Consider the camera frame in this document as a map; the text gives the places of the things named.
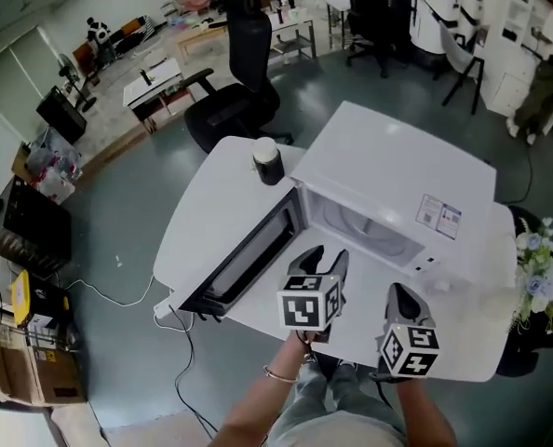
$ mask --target microwave window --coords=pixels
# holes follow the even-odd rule
[[[274,257],[293,237],[294,226],[289,207],[276,213],[236,254],[228,266],[212,281],[206,296],[222,299],[235,286],[246,286],[273,262]]]
[[[359,245],[396,266],[406,266],[424,246],[391,228],[319,194],[311,194],[312,223]]]

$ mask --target concrete floor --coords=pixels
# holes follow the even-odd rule
[[[496,200],[524,194],[527,149],[509,138],[504,119],[487,112],[482,102],[471,116],[471,83],[444,108],[440,102],[453,84],[451,74],[434,82],[429,73],[394,63],[390,79],[378,74],[371,59],[345,67],[341,53],[272,68],[281,107],[268,129],[293,132],[295,144],[307,147],[342,101],[356,102],[488,161],[498,170]],[[169,218],[204,158],[179,119],[106,167],[67,204],[74,217],[74,265],[64,277],[83,278],[119,301],[139,299]],[[553,217],[553,132],[538,141],[531,159],[533,186],[522,205]],[[167,288],[155,282],[142,303],[121,308],[83,286],[73,289],[78,326],[86,338],[88,397],[103,428],[184,409],[173,381],[187,363],[187,340],[158,329],[152,319],[153,306],[166,296]],[[219,425],[261,375],[279,341],[230,320],[221,325],[198,321],[192,335],[196,365],[183,379],[182,394]],[[543,351],[536,371],[518,379],[426,383],[462,446],[544,445],[553,426],[553,350]],[[384,389],[396,405],[394,388]],[[553,437],[545,445],[553,445]]]

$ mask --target microwave label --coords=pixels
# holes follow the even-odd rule
[[[415,220],[455,240],[461,224],[461,211],[425,194]]]

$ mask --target person's arm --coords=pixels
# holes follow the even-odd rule
[[[545,43],[546,45],[551,45],[553,42],[550,40],[547,36],[545,36],[541,31],[537,30],[535,32],[532,32],[533,37],[536,40],[541,41],[542,43]]]
[[[456,445],[451,425],[432,402],[423,383],[417,379],[397,385],[410,447],[450,447]]]
[[[268,365],[268,370],[285,379],[296,379],[305,353],[306,346],[296,332],[292,332]],[[229,413],[210,446],[258,447],[278,418],[292,386],[266,376],[256,381],[246,397]]]
[[[553,10],[549,13],[544,28],[535,32],[533,36],[546,45],[553,44]]]

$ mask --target black chair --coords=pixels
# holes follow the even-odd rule
[[[466,49],[461,47],[442,22],[440,23],[440,35],[442,37],[442,48],[446,53],[446,60],[450,66],[459,74],[459,77],[451,89],[451,92],[442,102],[442,106],[446,106],[454,93],[465,83],[467,78],[476,80],[475,93],[473,94],[473,105],[471,106],[471,114],[474,115],[478,110],[479,92],[481,91],[481,83],[483,81],[483,68],[485,61],[477,56],[473,56]],[[434,79],[438,79],[443,69],[437,69],[434,74]]]
[[[388,57],[390,55],[392,12],[388,0],[350,0],[351,10],[348,12],[347,21],[349,29],[354,36],[351,45],[362,48],[358,53],[347,57],[347,66],[351,60],[364,56],[374,56],[380,64],[382,78],[388,77]],[[369,43],[356,41],[360,36]]]
[[[198,83],[209,94],[185,111],[185,124],[207,153],[226,136],[285,139],[289,133],[267,134],[260,128],[271,121],[280,105],[277,92],[266,77],[272,27],[260,0],[224,0],[229,29],[229,67],[241,84],[216,90],[207,80],[214,73],[203,70],[184,79],[180,87]]]

